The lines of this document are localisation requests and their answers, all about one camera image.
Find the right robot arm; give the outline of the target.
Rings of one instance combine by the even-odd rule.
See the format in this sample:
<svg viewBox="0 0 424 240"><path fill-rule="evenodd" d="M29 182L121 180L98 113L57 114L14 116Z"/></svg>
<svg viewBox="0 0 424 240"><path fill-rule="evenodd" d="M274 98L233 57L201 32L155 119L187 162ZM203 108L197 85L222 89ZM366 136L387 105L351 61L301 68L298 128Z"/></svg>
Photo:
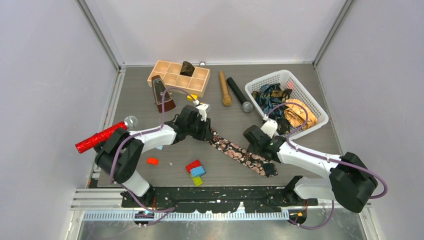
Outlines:
<svg viewBox="0 0 424 240"><path fill-rule="evenodd" d="M271 137L257 125L246 129L243 136L249 149L266 160L297 166L319 176L297 176L289 183L285 198L291 205L306 199L323 199L360 213L378 186L375 174L354 153L340 156L304 148L285 137Z"/></svg>

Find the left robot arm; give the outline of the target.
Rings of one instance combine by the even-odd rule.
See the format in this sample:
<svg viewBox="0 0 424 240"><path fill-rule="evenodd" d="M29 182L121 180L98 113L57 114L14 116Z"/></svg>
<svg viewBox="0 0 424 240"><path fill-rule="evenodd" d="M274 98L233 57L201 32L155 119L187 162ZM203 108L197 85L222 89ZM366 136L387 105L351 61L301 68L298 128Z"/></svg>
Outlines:
<svg viewBox="0 0 424 240"><path fill-rule="evenodd" d="M149 190L151 185L136 170L141 154L158 146L174 145L188 136L199 141L212 140L209 110L207 103L186 105L163 126L144 131L127 131L120 127L94 147L95 163L115 182L131 191L136 203L148 207L154 197Z"/></svg>

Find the black pink floral tie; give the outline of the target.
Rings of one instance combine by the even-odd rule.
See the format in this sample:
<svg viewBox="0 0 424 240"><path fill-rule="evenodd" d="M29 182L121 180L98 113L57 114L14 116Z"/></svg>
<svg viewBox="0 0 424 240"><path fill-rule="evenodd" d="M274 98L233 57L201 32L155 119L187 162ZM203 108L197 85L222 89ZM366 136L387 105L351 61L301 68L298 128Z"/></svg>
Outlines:
<svg viewBox="0 0 424 240"><path fill-rule="evenodd" d="M207 142L230 159L251 169L260 176L269 178L278 175L277 168L271 160L266 160L264 157L254 154L246 148L220 136L214 128L211 129L211 133L212 139Z"/></svg>

